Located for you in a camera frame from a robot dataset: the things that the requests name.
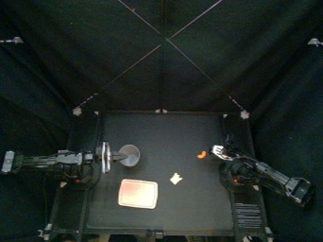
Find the black fabric enclosure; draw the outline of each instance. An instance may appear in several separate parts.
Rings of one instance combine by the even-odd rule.
[[[322,16],[320,0],[3,0],[1,163],[66,149],[86,112],[246,111],[256,158],[315,186],[306,208],[264,190],[276,241],[323,241]],[[56,186],[0,176],[1,241],[38,241]]]

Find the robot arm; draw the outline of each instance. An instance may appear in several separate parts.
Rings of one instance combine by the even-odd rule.
[[[211,154],[226,161],[226,172],[235,186],[259,184],[280,195],[286,195],[302,207],[311,199],[314,188],[303,178],[290,178],[266,163],[247,157],[231,145],[214,146]]]

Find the white tray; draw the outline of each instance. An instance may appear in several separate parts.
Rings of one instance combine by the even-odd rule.
[[[124,179],[119,190],[119,205],[154,209],[158,199],[158,183]]]

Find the white object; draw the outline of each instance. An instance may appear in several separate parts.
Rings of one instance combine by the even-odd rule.
[[[247,119],[248,116],[250,116],[250,113],[248,113],[246,110],[243,110],[243,111],[240,112],[240,117],[242,117],[242,119]]]
[[[158,199],[158,183],[124,179],[119,190],[119,205],[154,209]]]
[[[175,173],[174,176],[171,177],[171,182],[174,183],[174,185],[176,185],[182,180],[183,178],[180,178],[180,175]]]
[[[223,146],[214,146],[211,152],[226,161],[232,161],[232,158],[223,154]]]
[[[74,109],[74,115],[75,115],[75,116],[80,116],[80,115],[82,115],[82,108],[80,108],[80,107],[76,107],[76,108]]]

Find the orange object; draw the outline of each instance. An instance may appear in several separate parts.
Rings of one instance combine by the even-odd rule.
[[[206,151],[202,151],[202,153],[196,156],[199,159],[203,159],[206,158],[207,156],[207,152]]]

